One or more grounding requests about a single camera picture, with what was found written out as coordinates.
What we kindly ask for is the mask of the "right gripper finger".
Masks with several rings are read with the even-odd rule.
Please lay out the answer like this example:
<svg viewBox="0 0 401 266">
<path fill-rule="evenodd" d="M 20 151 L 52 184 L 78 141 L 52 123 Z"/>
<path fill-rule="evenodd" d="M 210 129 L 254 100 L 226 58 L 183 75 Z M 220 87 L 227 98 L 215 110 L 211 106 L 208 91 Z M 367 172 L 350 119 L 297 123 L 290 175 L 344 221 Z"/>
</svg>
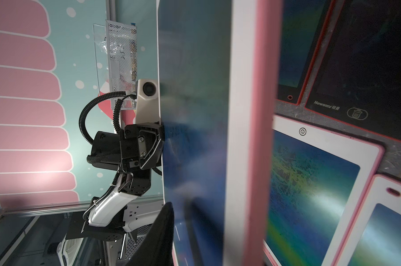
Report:
<svg viewBox="0 0 401 266">
<path fill-rule="evenodd" d="M 168 202 L 126 266 L 172 266 L 173 236 L 174 209 Z"/>
</svg>

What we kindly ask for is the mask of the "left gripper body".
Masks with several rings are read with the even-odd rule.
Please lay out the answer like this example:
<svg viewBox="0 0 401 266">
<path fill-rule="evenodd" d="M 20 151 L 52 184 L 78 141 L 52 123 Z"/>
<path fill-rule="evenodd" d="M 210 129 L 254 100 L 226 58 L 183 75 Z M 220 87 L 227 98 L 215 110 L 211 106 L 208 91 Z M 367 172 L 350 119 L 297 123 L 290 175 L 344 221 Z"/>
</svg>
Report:
<svg viewBox="0 0 401 266">
<path fill-rule="evenodd" d="M 139 166 L 138 135 L 143 127 L 163 127 L 158 123 L 127 125 L 119 132 L 121 161 L 118 172 L 124 174 L 123 183 L 118 191 L 129 195 L 142 196 L 151 188 L 152 171 L 142 170 Z"/>
</svg>

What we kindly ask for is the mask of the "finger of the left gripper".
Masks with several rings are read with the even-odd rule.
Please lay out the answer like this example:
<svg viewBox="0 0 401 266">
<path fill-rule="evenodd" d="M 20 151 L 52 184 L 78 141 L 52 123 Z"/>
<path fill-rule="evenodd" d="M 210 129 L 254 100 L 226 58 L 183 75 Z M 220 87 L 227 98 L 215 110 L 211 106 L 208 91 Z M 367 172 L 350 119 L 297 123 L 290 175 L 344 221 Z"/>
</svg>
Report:
<svg viewBox="0 0 401 266">
<path fill-rule="evenodd" d="M 143 127 L 138 135 L 139 166 L 148 170 L 162 166 L 164 130 L 162 127 Z"/>
</svg>

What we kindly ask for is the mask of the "red writing tablet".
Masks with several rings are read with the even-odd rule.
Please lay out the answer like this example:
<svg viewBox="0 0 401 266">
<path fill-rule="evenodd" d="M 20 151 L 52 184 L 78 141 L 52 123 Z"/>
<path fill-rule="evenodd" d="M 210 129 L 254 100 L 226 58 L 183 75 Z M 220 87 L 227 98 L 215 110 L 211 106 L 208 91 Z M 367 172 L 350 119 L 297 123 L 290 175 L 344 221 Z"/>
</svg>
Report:
<svg viewBox="0 0 401 266">
<path fill-rule="evenodd" d="M 401 142 L 401 1 L 345 1 L 306 109 Z"/>
<path fill-rule="evenodd" d="M 299 105 L 334 1 L 284 1 L 278 100 Z"/>
</svg>

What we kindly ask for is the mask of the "pink frame writing tablet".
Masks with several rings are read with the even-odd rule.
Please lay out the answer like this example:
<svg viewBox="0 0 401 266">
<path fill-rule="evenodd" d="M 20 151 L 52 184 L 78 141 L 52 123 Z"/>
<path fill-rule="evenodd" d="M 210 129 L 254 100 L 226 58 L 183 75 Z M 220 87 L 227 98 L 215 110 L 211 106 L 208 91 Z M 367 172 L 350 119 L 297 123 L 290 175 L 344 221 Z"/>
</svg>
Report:
<svg viewBox="0 0 401 266">
<path fill-rule="evenodd" d="M 373 176 L 335 265 L 401 266 L 401 181 Z"/>
</svg>

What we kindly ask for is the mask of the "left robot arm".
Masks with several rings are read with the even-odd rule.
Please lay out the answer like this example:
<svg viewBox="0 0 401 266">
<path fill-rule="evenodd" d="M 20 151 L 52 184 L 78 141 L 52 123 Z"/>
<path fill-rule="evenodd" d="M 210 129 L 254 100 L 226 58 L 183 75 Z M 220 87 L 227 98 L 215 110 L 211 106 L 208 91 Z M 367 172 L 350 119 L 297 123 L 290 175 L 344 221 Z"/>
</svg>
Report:
<svg viewBox="0 0 401 266">
<path fill-rule="evenodd" d="M 99 131 L 91 137 L 88 113 L 99 103 L 116 99 L 113 133 Z M 139 202 L 150 188 L 152 174 L 159 173 L 163 127 L 159 124 L 159 94 L 139 89 L 137 94 L 110 92 L 90 101 L 78 125 L 91 144 L 87 162 L 114 170 L 110 187 L 94 197 L 81 216 L 72 216 L 64 239 L 49 247 L 63 266 L 118 266 L 126 253 L 137 250 L 162 209 L 160 200 Z"/>
</svg>

